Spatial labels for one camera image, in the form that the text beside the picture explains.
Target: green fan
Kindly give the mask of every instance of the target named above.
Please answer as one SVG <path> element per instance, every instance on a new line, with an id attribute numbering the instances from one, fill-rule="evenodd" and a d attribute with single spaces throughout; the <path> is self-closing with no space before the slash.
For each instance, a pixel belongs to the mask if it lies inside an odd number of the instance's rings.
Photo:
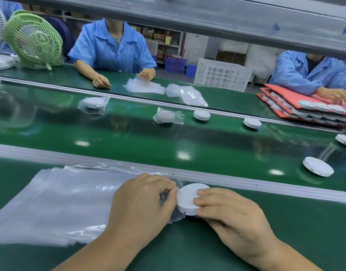
<path id="1" fill-rule="evenodd" d="M 44 18 L 25 10 L 15 11 L 3 29 L 3 39 L 27 68 L 59 66 L 62 38 Z"/>

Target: person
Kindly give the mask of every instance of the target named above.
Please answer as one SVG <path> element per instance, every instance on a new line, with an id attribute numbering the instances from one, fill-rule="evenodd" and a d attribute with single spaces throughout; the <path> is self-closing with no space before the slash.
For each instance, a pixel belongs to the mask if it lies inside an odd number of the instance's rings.
<path id="1" fill-rule="evenodd" d="M 5 15 L 6 20 L 8 20 L 11 15 L 16 10 L 23 10 L 22 4 L 6 1 L 6 0 L 0 0 L 0 10 L 2 11 L 3 15 Z M 10 46 L 4 41 L 0 41 L 0 54 L 13 54 L 13 50 L 10 48 Z"/>
<path id="2" fill-rule="evenodd" d="M 150 81 L 157 67 L 143 35 L 126 22 L 112 19 L 84 25 L 68 55 L 83 76 L 103 89 L 111 87 L 109 80 L 94 69 L 139 73 Z"/>
<path id="3" fill-rule="evenodd" d="M 169 195 L 159 206 L 164 190 Z M 168 223 L 177 192 L 174 181 L 159 175 L 142 174 L 125 182 L 114 194 L 104 232 L 53 271 L 124 271 Z M 193 202 L 199 206 L 197 215 L 221 241 L 259 270 L 321 270 L 274 235 L 253 201 L 228 189 L 210 188 L 198 190 Z"/>
<path id="4" fill-rule="evenodd" d="M 346 65 L 335 58 L 286 51 L 277 59 L 269 83 L 308 96 L 316 94 L 333 104 L 346 103 Z"/>

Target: black undershirt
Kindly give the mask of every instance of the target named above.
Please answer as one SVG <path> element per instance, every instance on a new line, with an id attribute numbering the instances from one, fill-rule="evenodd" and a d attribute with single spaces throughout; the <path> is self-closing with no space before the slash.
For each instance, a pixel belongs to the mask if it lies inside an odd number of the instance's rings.
<path id="1" fill-rule="evenodd" d="M 314 61 L 310 60 L 310 59 L 307 58 L 307 57 L 306 57 L 306 59 L 307 59 L 307 65 L 308 65 L 308 72 L 307 72 L 307 74 L 310 74 L 311 71 L 313 71 L 313 69 L 314 69 L 315 67 L 317 67 L 317 65 L 318 65 L 319 63 L 321 63 L 321 61 L 324 59 L 324 57 L 322 57 L 321 60 L 320 60 L 320 61 L 317 61 L 317 62 L 314 62 Z"/>

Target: blue plastic crate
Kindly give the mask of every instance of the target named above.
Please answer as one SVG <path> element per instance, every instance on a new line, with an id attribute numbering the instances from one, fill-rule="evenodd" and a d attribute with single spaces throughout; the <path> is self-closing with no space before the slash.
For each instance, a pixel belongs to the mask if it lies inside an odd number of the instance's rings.
<path id="1" fill-rule="evenodd" d="M 186 66 L 185 59 L 167 57 L 165 62 L 165 71 L 184 74 L 185 66 Z"/>
<path id="2" fill-rule="evenodd" d="M 196 65 L 187 65 L 186 76 L 194 78 L 196 71 L 197 71 L 197 66 Z"/>

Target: white plastic crate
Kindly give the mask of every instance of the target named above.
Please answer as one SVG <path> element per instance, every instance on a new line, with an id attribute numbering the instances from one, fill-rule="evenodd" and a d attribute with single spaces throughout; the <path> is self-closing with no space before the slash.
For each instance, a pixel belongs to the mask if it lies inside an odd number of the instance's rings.
<path id="1" fill-rule="evenodd" d="M 199 59 L 194 83 L 244 92 L 252 73 L 235 63 Z"/>
<path id="2" fill-rule="evenodd" d="M 145 39 L 145 42 L 147 44 L 148 50 L 152 56 L 156 56 L 158 54 L 158 42 Z"/>

